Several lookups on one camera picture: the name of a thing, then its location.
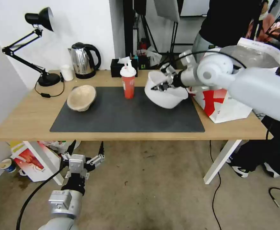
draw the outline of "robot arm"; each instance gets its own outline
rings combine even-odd
[[[188,65],[178,74],[171,68],[161,71],[168,76],[168,80],[152,90],[194,86],[202,86],[204,90],[224,88],[237,101],[280,121],[280,76],[269,69],[239,69],[232,74],[233,63],[229,57],[211,54],[199,64]]]
[[[63,154],[64,165],[69,166],[67,172],[68,182],[61,190],[54,190],[48,200],[56,217],[51,219],[39,230],[77,230],[74,224],[81,210],[82,197],[85,194],[85,180],[89,178],[89,172],[105,160],[104,144],[101,143],[99,153],[94,158],[72,153],[75,142],[69,146]]]

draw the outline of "stainless steel kettle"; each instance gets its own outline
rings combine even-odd
[[[87,79],[96,74],[96,71],[101,65],[101,55],[95,46],[78,42],[68,50],[77,78]],[[98,57],[98,63],[96,65],[94,64],[91,51],[94,51]]]

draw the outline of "concrete floor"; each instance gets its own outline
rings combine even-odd
[[[75,153],[95,156],[100,142],[83,142]],[[222,145],[212,142],[215,158]],[[105,142],[106,161],[86,182],[79,229],[202,229],[217,230],[211,201],[216,177],[205,185],[211,166],[208,141]],[[261,167],[243,179],[228,166],[220,171],[222,185],[215,210],[223,230],[280,230],[280,208],[268,195],[280,186]],[[0,177],[0,229],[14,229],[20,208],[39,183],[17,174]],[[50,219],[48,198],[60,189],[53,180],[31,200],[22,229],[37,230]],[[274,191],[280,204],[280,191]]]

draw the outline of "dark gray mat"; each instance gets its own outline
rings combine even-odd
[[[151,102],[144,87],[125,99],[122,87],[96,87],[95,102],[85,112],[63,105],[51,132],[204,132],[191,98],[173,109]]]

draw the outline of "table leg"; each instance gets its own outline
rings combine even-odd
[[[52,174],[56,173],[58,169],[48,158],[46,153],[43,151],[41,146],[37,142],[24,141],[24,144],[29,148],[29,150],[34,154],[37,160],[43,165],[43,167],[48,168]],[[54,177],[54,180],[58,185],[63,184],[63,176],[59,173]]]
[[[242,140],[229,140],[227,141],[226,145],[221,150],[218,157],[215,159],[214,163],[204,176],[205,184],[210,184],[214,176],[219,172],[222,168],[226,160],[230,157],[233,151],[237,148]]]

